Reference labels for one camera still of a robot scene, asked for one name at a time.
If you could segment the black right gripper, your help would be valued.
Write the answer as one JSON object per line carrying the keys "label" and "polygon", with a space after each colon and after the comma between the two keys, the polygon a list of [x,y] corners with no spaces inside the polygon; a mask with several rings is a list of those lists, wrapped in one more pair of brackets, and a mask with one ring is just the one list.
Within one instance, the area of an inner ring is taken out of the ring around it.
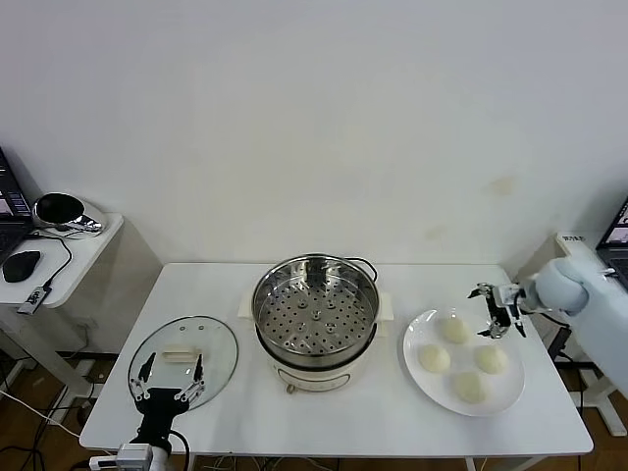
{"label": "black right gripper", "polygon": [[468,294],[468,298],[484,296],[490,315],[490,323],[478,333],[480,337],[502,339],[514,325],[516,288],[494,288],[492,284],[478,283]]}

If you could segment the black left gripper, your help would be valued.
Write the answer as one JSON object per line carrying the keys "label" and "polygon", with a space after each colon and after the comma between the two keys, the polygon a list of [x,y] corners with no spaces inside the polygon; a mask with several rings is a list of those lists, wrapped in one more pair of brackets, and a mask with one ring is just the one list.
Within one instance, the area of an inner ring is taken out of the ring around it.
{"label": "black left gripper", "polygon": [[194,366],[192,382],[184,389],[150,388],[150,379],[155,353],[152,352],[140,366],[138,373],[129,378],[135,408],[142,415],[135,442],[162,449],[171,449],[170,431],[174,419],[188,412],[193,403],[205,391],[203,355],[199,354]]}

